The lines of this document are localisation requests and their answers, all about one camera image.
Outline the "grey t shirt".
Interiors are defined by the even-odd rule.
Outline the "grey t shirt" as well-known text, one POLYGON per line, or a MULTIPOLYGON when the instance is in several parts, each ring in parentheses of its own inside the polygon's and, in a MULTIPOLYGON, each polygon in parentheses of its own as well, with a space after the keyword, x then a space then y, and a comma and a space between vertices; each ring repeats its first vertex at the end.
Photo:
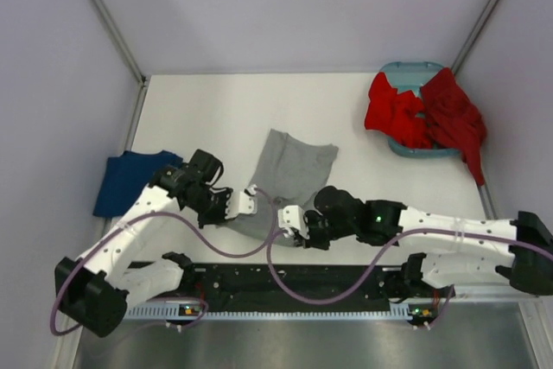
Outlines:
POLYGON ((271 130, 257 160, 251 179, 243 186, 260 187, 257 212, 240 215, 225 227, 245 236, 265 240, 275 221, 273 213, 295 205, 307 210, 315 195, 327 185, 339 148, 333 144, 312 145, 290 134, 271 130))

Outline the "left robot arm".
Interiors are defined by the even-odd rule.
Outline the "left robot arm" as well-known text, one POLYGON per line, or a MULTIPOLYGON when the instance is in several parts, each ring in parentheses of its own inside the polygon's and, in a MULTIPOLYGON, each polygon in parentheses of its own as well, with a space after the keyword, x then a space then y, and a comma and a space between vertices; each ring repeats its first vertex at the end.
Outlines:
POLYGON ((216 188, 224 172, 216 156, 196 150, 177 165, 155 171, 119 222, 77 258, 64 257, 54 268, 55 299, 49 325, 55 336, 70 334, 56 326, 63 314, 98 337, 119 326, 126 312, 163 292, 190 295, 196 277, 187 257, 174 249, 141 270, 130 270, 136 256, 160 236, 163 223, 189 208, 198 225, 218 225, 230 218, 231 188, 216 188))

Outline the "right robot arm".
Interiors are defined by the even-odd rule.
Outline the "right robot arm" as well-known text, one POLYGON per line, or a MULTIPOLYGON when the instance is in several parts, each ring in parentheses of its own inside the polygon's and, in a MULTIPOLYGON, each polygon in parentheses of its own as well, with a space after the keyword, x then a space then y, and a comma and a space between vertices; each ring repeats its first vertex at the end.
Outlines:
POLYGON ((405 289, 413 296, 457 284, 507 283, 533 296, 552 293, 552 235, 530 212, 514 219, 463 219, 391 200, 362 201, 326 186, 305 210, 287 206, 279 224, 304 248, 327 250, 353 237, 405 250, 405 289))

